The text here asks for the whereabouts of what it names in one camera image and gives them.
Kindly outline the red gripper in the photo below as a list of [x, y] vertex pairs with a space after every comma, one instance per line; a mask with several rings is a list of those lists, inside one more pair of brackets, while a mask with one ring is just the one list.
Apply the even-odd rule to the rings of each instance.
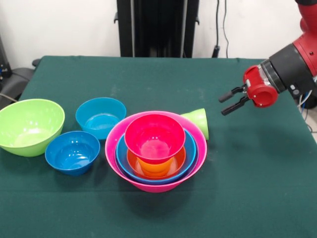
[[241, 108], [250, 99], [256, 107], [260, 108], [270, 107], [277, 101], [278, 91], [272, 86], [260, 65], [253, 65], [245, 71], [243, 83], [246, 85], [235, 87], [219, 97], [219, 102], [223, 103], [232, 98], [236, 93], [244, 93], [246, 91], [247, 94], [247, 96], [242, 97], [237, 103], [223, 109], [221, 111], [223, 116]]

